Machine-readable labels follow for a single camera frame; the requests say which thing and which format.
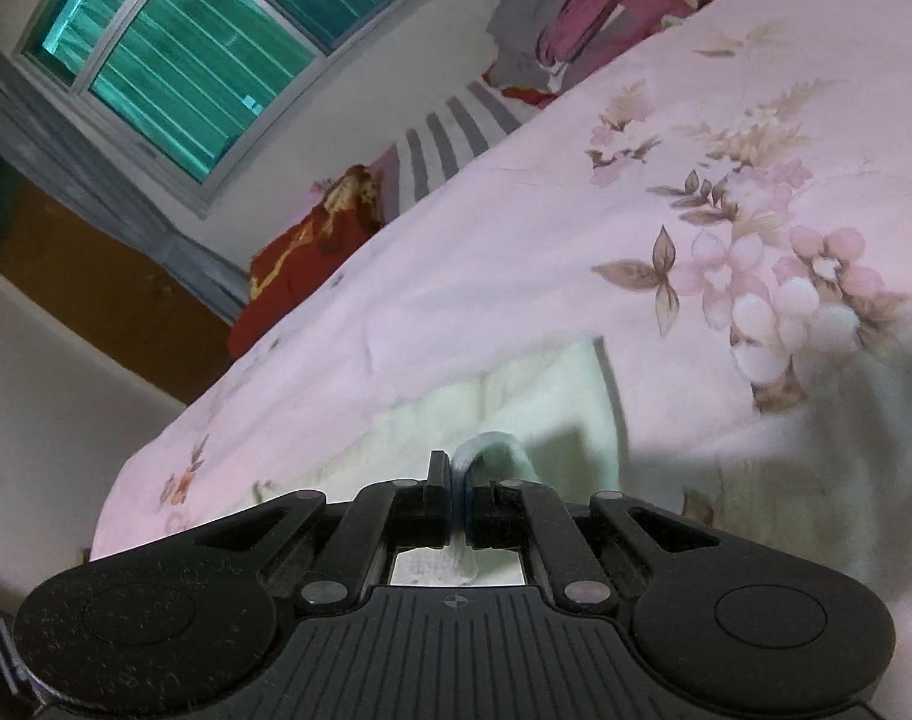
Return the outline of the red yellow blanket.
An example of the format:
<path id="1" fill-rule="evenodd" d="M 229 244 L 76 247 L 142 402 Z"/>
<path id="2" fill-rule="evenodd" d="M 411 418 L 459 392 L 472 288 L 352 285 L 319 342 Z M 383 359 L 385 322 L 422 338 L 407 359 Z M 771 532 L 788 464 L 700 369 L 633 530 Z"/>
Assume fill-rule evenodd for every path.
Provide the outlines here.
<path id="1" fill-rule="evenodd" d="M 250 302 L 228 337 L 239 359 L 277 322 L 318 291 L 383 227 L 383 172 L 357 164 L 324 188 L 319 202 L 250 263 Z"/>

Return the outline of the pink floral bedsheet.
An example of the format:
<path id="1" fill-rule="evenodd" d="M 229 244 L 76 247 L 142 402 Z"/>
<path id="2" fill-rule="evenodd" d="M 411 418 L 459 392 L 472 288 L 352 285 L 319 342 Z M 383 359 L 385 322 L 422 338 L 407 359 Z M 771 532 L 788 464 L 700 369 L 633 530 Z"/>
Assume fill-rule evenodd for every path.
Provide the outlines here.
<path id="1" fill-rule="evenodd" d="M 718 0 L 363 245 L 122 467 L 109 556 L 253 505 L 391 406 L 604 341 L 624 493 L 889 605 L 912 718 L 912 0 Z"/>

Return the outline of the pile of folded clothes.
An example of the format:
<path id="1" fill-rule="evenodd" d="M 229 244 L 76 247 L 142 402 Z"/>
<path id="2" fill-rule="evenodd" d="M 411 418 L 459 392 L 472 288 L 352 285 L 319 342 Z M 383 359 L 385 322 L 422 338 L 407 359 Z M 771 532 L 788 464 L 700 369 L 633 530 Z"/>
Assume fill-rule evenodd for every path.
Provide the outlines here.
<path id="1" fill-rule="evenodd" d="M 702 0 L 500 0 L 484 82 L 542 107 L 620 54 L 692 15 Z"/>

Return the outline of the green glass window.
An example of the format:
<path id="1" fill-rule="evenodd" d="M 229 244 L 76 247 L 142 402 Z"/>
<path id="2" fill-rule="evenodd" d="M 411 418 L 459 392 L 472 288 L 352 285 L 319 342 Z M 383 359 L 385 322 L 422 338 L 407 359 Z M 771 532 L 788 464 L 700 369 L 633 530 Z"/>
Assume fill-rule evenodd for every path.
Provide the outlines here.
<path id="1" fill-rule="evenodd" d="M 20 52 L 196 215 L 296 98 L 410 0 L 46 0 Z"/>

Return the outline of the striped pillow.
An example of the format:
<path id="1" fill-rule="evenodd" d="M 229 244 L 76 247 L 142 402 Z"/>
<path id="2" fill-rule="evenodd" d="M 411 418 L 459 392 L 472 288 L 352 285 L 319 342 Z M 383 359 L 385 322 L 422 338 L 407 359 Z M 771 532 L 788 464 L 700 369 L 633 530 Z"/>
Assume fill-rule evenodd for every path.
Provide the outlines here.
<path id="1" fill-rule="evenodd" d="M 482 82 L 467 83 L 451 94 L 374 161 L 374 171 L 381 174 L 385 222 L 412 210 L 538 112 Z"/>

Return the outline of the brown wooden door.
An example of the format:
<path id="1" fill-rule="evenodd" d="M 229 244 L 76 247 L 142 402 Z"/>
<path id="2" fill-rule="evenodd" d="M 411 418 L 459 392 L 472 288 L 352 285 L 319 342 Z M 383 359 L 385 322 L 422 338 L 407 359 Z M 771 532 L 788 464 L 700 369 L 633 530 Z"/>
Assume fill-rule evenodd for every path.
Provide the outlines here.
<path id="1" fill-rule="evenodd" d="M 230 366 L 223 320 L 1 156 L 0 273 L 70 332 L 182 403 Z"/>

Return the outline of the white small garment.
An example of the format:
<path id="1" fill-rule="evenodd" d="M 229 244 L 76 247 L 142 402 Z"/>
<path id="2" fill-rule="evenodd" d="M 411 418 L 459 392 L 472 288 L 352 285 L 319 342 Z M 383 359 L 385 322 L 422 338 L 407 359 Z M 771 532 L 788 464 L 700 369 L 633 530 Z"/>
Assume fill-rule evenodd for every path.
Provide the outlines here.
<path id="1" fill-rule="evenodd" d="M 616 489 L 622 410 L 604 341 L 518 356 L 397 403 L 318 470 L 290 473 L 282 483 L 256 481 L 250 501 L 295 489 L 349 500 L 371 483 L 422 479 L 433 450 L 446 452 L 456 472 L 478 458 L 495 478 L 542 483 L 577 504 Z"/>

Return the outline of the grey curtain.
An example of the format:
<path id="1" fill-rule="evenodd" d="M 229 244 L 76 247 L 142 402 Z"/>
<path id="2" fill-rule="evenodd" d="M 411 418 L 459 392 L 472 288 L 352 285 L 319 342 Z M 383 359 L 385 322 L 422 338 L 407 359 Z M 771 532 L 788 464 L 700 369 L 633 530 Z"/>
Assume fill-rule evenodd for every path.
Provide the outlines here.
<path id="1" fill-rule="evenodd" d="M 0 51 L 0 156 L 98 231 L 161 266 L 221 320 L 248 300 L 243 271 L 184 236 Z"/>

